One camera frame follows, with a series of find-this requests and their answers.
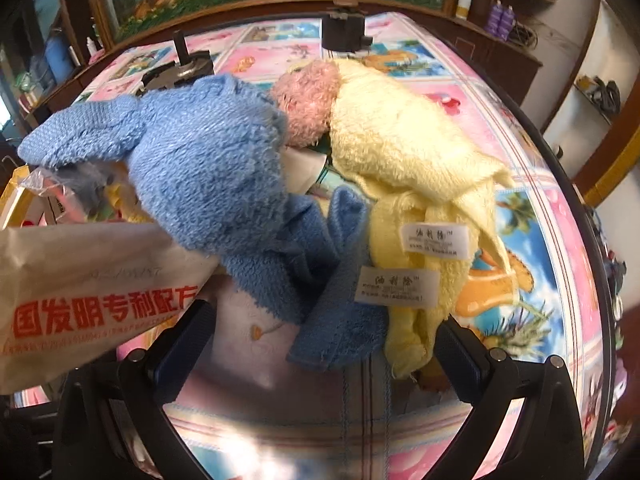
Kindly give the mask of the white packet red text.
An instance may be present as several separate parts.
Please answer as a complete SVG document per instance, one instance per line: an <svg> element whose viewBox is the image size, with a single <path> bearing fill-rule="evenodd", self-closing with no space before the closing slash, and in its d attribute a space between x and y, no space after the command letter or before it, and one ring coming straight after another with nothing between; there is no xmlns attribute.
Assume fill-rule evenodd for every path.
<svg viewBox="0 0 640 480"><path fill-rule="evenodd" d="M218 258L152 223L1 233L1 391L42 385L190 306Z"/></svg>

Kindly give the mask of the light blue towel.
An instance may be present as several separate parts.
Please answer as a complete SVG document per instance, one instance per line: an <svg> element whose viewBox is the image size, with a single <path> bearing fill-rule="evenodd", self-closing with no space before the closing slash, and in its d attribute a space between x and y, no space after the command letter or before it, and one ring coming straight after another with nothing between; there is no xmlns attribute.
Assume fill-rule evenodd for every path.
<svg viewBox="0 0 640 480"><path fill-rule="evenodd" d="M145 96L83 102L18 148L49 170L123 162L143 210L181 247L219 258L243 292L298 327L288 359L337 370L382 347L388 317L356 298L370 208L340 186L328 206L285 186L288 120L247 81L209 75Z"/></svg>

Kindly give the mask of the yellow towel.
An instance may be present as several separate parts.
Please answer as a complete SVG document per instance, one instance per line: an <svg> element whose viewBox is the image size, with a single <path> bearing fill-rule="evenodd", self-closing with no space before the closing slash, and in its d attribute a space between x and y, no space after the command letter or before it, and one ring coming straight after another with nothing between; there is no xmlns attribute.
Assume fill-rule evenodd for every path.
<svg viewBox="0 0 640 480"><path fill-rule="evenodd" d="M457 304L474 316L515 299L518 279L496 226L496 188L512 186L511 171L426 96L357 61L333 63L333 165L374 201L371 260L439 275L429 300L387 309L385 357L406 378L431 361L437 327Z"/></svg>

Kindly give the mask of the pink fluffy cloth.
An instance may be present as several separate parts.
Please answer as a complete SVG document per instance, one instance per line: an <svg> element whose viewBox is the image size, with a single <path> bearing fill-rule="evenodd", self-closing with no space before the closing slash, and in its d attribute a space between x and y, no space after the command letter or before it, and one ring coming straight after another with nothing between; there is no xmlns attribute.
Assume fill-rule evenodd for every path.
<svg viewBox="0 0 640 480"><path fill-rule="evenodd" d="M340 87L337 66L322 60L283 74L272 85L270 94L288 118L287 146L306 148L329 131L331 110Z"/></svg>

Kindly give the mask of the colourful cartoon tablecloth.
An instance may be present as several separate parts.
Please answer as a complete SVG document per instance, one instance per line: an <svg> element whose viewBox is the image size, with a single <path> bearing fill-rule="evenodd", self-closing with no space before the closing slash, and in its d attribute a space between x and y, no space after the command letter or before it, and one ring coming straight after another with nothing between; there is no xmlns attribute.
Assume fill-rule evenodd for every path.
<svg viewBox="0 0 640 480"><path fill-rule="evenodd" d="M496 226L518 292L474 316L464 316L464 305L457 304L449 318L486 348L500 348L514 360L542 363L552 354L563 359L582 424L584 478L600 451L611 400L610 345L602 338L599 310L608 291L588 216L570 181L515 108L410 18L370 16L366 35L372 46L355 54L324 50L321 23L322 18L272 18L201 32L186 45L209 52L213 75L235 76L271 99L272 85L300 66L357 61L441 106L483 153L509 167L512 186L496 188ZM146 72L177 60L175 47L165 41L131 48L73 105L136 96ZM143 210L123 162L53 170L22 162L29 175L21 186L34 198L20 228L113 222L160 228ZM332 193L347 186L371 212L372 198L333 165L330 129L306 148L284 141L281 162L288 192L326 207ZM431 298L438 273L380 269L370 249L369 257L359 273L358 301L383 308L388 317L392 304ZM454 392L435 350L420 370L395 377L384 353L386 336L367 359L337 370L291 362L298 327L259 307L220 260L192 302L199 299L216 308L215 333L164 411L207 479L427 479L472 410ZM186 310L60 375L67 382L50 437L54 478L163 479L134 429L118 367L130 352L149 349ZM521 399L511 402L473 479L486 479L498 465L522 406Z"/></svg>

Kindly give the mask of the black device on table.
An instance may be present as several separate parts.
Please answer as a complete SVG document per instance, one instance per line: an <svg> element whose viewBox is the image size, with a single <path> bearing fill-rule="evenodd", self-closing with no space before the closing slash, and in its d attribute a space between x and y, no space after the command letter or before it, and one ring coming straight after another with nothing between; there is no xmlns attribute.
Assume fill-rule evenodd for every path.
<svg viewBox="0 0 640 480"><path fill-rule="evenodd" d="M368 50L372 42L366 35L366 16L359 9L359 0L333 0L332 8L322 16L322 48L355 53Z"/></svg>

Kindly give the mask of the purple bottle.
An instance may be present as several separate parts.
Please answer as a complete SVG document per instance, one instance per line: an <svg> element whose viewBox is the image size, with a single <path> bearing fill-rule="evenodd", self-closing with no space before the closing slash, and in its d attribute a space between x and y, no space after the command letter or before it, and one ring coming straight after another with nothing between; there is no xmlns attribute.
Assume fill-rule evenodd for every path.
<svg viewBox="0 0 640 480"><path fill-rule="evenodd" d="M515 13L512 6L504 6L498 0L491 8L485 30L489 35L502 41L509 39L515 24Z"/></svg>

